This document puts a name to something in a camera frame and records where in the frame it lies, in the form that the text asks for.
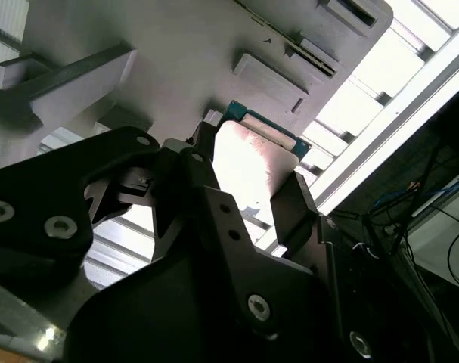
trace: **metal frame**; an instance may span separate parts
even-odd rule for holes
[[[21,44],[16,39],[10,36],[7,36],[1,30],[0,30],[0,43],[12,49],[13,51],[21,52],[22,50]]]
[[[310,187],[330,213],[459,91],[459,29]]]

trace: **metal plate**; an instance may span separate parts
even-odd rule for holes
[[[267,203],[297,165],[291,152],[235,121],[223,123],[216,135],[213,168],[219,187],[241,210]]]

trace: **blue cable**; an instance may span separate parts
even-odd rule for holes
[[[459,182],[456,183],[455,185],[452,185],[449,188],[439,189],[437,191],[430,191],[430,192],[426,193],[426,195],[434,195],[434,194],[438,194],[438,193],[448,193],[449,191],[457,191],[457,190],[459,190]],[[389,199],[389,197],[398,197],[399,195],[403,195],[406,192],[407,192],[407,190],[405,190],[405,191],[393,191],[392,193],[384,194],[382,197],[380,197],[377,200],[377,202],[375,202],[374,208],[376,206],[378,206],[379,204],[381,204],[385,199]]]

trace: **black mechanical arm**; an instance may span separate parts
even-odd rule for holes
[[[0,281],[57,289],[93,227],[154,208],[154,261],[93,296],[63,361],[459,362],[459,349],[385,259],[318,215],[301,175],[271,199],[283,258],[251,243],[212,170],[216,128],[192,145],[123,128],[0,169]]]

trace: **blue component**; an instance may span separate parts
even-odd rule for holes
[[[271,126],[273,129],[276,129],[279,132],[284,133],[289,138],[292,138],[293,140],[295,140],[296,144],[294,148],[292,149],[291,153],[296,155],[299,161],[301,161],[303,157],[306,155],[306,153],[309,152],[310,145],[305,140],[296,137],[295,134],[292,134],[288,130],[283,129],[281,126],[277,125],[276,123],[273,123],[269,119],[266,119],[265,117],[261,116],[259,113],[254,112],[253,110],[248,110],[245,106],[243,106],[242,104],[236,101],[232,101],[229,104],[228,109],[222,115],[221,121],[219,121],[218,127],[221,127],[221,124],[224,121],[228,121],[228,120],[234,120],[234,121],[240,122],[242,121],[242,119],[244,118],[246,114],[249,114],[257,118],[259,121],[265,123],[266,125]]]

